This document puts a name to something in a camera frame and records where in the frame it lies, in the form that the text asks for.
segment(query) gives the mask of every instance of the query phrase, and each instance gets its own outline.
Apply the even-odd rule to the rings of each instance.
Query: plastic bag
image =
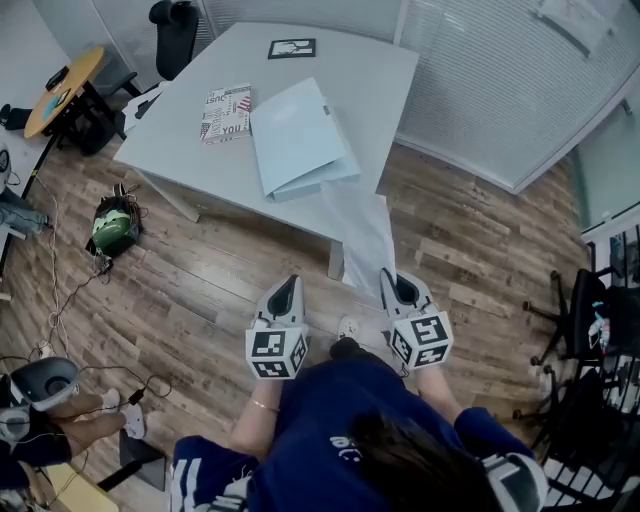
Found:
[[[343,282],[357,287],[368,304],[382,310],[380,270],[387,268],[394,278],[396,275],[386,198],[362,190],[358,183],[327,181],[321,188],[343,243]]]

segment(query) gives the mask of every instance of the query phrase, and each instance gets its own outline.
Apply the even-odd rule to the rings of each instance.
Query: white sneaker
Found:
[[[127,422],[124,425],[127,435],[132,439],[142,439],[146,433],[142,407],[138,404],[129,405],[122,412],[124,417],[127,419]]]
[[[102,395],[102,413],[113,414],[120,410],[120,393],[117,389],[111,388]]]
[[[338,339],[353,338],[358,341],[360,335],[360,322],[352,316],[343,316],[338,324]]]

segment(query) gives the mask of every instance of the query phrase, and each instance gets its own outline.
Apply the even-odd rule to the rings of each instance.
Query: dark hair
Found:
[[[362,454],[363,478],[394,510],[501,510],[482,464],[424,430],[400,427],[374,412],[357,416],[349,434]]]

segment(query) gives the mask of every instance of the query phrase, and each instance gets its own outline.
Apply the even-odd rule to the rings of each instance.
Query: bracelet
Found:
[[[257,400],[254,400],[253,398],[251,399],[251,401],[256,404],[258,407],[262,407],[263,409],[266,409],[267,411],[271,411],[273,413],[278,414],[280,412],[280,409],[274,409],[273,407],[267,407],[264,404],[261,404],[260,402],[258,402]]]

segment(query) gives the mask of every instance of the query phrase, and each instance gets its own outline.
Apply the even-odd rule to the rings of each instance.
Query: white stripe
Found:
[[[180,483],[186,465],[186,459],[179,460],[173,472],[173,480],[171,480],[171,512],[182,511],[182,486]]]
[[[191,466],[189,466],[189,472],[187,473],[187,499],[184,500],[185,512],[193,512],[193,507],[196,503],[193,495],[196,492],[196,486],[198,484],[200,462],[202,462],[202,459],[193,459]]]

